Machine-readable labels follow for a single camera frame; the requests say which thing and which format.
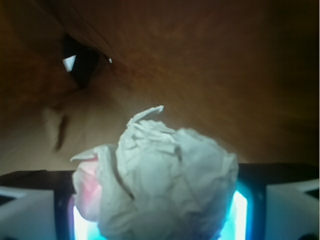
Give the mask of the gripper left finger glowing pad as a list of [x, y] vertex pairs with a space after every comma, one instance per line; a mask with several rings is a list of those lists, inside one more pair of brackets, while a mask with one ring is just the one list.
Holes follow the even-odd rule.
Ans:
[[0, 177], [2, 240], [98, 240], [96, 222], [75, 204], [71, 170], [15, 171]]

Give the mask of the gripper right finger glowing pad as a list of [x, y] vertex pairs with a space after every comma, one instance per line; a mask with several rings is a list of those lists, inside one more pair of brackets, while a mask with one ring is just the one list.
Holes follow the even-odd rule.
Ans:
[[226, 240], [318, 240], [320, 172], [304, 163], [241, 163]]

